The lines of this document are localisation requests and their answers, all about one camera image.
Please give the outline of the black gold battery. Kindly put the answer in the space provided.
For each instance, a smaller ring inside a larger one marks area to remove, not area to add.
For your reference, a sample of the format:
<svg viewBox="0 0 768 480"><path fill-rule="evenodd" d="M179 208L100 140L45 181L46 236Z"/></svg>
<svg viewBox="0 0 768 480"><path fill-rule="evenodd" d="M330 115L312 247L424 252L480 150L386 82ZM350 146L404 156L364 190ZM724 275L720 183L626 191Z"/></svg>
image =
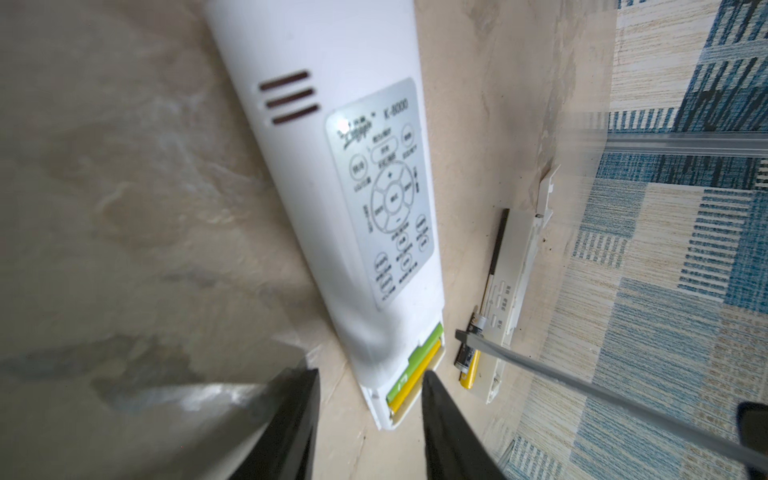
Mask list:
<svg viewBox="0 0 768 480"><path fill-rule="evenodd" d="M472 333L481 335L485 325L487 322L487 318L479 315L474 314L465 330L466 333ZM462 373L462 374L468 374L469 368L474 356L475 350L472 347L469 347L466 343L462 343L456 359L454 361L454 366Z"/></svg>

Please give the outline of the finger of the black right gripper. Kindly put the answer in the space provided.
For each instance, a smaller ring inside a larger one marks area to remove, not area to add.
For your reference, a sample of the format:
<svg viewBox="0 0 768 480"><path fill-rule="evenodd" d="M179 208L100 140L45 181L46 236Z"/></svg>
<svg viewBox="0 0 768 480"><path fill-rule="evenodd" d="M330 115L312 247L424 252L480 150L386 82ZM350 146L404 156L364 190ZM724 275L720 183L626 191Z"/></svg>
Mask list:
<svg viewBox="0 0 768 480"><path fill-rule="evenodd" d="M767 455L768 406L757 402L741 402L737 406L736 423L740 444Z"/></svg>

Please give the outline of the white battery cover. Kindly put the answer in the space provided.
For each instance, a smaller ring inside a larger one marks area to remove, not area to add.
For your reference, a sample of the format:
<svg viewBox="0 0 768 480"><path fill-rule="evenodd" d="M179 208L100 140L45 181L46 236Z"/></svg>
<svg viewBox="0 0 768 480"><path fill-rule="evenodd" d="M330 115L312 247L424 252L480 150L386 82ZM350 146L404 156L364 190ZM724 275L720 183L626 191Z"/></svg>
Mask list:
<svg viewBox="0 0 768 480"><path fill-rule="evenodd" d="M552 218L553 210L550 207L550 197L554 191L554 177L560 168L559 164L553 165L539 183L536 218L544 228Z"/></svg>

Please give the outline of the orange handled screwdriver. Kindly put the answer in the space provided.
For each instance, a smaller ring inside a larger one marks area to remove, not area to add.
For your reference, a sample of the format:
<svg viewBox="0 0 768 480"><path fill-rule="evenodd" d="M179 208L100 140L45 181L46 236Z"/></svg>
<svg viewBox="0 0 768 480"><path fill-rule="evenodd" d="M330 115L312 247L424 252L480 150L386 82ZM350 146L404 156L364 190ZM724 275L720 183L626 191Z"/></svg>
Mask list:
<svg viewBox="0 0 768 480"><path fill-rule="evenodd" d="M695 427L663 412L654 410L606 388L583 381L554 367L550 367L529 357L517 354L498 344L488 341L477 334L457 329L455 331L455 338L475 350L542 376L547 380L566 386L582 395L621 409L638 419L666 430L671 434L677 435L688 442L711 450L733 461L742 463L746 467L751 467L761 473L767 473L767 456L754 449L718 437L708 431Z"/></svg>

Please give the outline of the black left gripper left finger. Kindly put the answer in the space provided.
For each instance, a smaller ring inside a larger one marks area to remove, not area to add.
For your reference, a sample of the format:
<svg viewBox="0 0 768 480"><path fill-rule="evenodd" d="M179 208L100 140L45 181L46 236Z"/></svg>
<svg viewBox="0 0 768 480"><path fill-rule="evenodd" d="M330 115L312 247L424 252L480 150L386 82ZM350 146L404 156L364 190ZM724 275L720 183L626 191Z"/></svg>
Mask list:
<svg viewBox="0 0 768 480"><path fill-rule="evenodd" d="M311 479L319 421L318 369L298 375L271 422L230 479Z"/></svg>

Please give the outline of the yellow battery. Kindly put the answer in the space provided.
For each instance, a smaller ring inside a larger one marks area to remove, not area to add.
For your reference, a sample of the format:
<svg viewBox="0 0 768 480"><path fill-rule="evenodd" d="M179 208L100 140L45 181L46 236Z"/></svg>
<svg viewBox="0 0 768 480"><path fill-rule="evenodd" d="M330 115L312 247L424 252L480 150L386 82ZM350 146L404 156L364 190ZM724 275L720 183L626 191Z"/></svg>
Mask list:
<svg viewBox="0 0 768 480"><path fill-rule="evenodd" d="M481 353L478 350L474 350L472 353L471 359L469 361L468 368L466 369L465 372L462 372L460 374L460 378L459 378L460 385L466 390L471 390L474 386L474 383L477 378L477 371L478 371L480 357L481 357Z"/></svg>

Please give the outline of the white remote with grey screen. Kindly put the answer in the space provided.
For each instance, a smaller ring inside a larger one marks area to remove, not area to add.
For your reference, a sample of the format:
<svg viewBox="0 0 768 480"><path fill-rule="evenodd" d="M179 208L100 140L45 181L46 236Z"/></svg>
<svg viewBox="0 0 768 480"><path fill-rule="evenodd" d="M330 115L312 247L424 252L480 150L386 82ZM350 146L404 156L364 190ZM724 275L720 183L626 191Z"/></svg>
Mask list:
<svg viewBox="0 0 768 480"><path fill-rule="evenodd" d="M411 1L209 1L205 17L379 429L445 306Z"/></svg>

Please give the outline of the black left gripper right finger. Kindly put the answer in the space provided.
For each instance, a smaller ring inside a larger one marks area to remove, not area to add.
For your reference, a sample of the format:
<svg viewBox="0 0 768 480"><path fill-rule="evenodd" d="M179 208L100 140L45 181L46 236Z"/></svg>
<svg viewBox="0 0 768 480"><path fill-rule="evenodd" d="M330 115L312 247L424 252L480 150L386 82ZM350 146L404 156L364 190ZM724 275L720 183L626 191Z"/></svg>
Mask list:
<svg viewBox="0 0 768 480"><path fill-rule="evenodd" d="M505 479L434 371L423 376L421 405L428 479Z"/></svg>

